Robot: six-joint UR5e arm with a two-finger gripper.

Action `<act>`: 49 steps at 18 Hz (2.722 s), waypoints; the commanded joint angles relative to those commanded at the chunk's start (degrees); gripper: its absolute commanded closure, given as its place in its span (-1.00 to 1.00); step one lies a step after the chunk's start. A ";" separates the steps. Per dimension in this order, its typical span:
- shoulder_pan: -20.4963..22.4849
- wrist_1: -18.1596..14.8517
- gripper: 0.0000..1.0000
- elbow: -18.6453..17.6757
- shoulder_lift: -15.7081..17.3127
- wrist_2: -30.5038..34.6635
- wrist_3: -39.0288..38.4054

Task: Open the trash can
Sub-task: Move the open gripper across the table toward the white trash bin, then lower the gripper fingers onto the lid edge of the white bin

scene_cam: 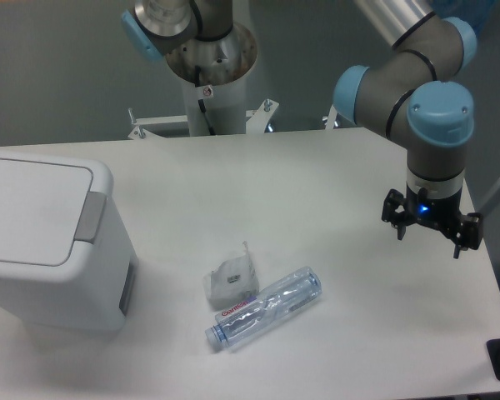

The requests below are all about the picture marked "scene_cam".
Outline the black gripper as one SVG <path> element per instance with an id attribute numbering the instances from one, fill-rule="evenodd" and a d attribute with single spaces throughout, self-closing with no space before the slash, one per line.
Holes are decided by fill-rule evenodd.
<path id="1" fill-rule="evenodd" d="M 465 170 L 444 180 L 430 180 L 407 170 L 407 193 L 390 189 L 383 201 L 382 220 L 397 230 L 403 240 L 407 227 L 417 224 L 437 230 L 454 243 L 453 258 L 462 251 L 478 250 L 483 241 L 483 215 L 461 214 Z"/>

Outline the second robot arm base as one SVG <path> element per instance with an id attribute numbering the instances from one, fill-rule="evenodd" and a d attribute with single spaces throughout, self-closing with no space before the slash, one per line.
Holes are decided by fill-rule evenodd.
<path id="1" fill-rule="evenodd" d="M 120 17 L 129 42 L 156 62 L 196 39 L 216 42 L 233 29 L 232 1 L 136 1 Z"/>

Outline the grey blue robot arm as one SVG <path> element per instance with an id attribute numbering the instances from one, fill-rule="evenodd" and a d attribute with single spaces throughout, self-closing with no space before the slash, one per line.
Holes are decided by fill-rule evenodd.
<path id="1" fill-rule="evenodd" d="M 357 6 L 393 56 L 379 68 L 348 68 L 333 105 L 349 122 L 406 150 L 407 189 L 389 191 L 382 220 L 399 237 L 417 224 L 439 231 L 456 253 L 478 249 L 483 216 L 459 208 L 475 107 L 472 94 L 454 82 L 476 54 L 476 34 L 457 17 L 439 17 L 426 1 Z"/>

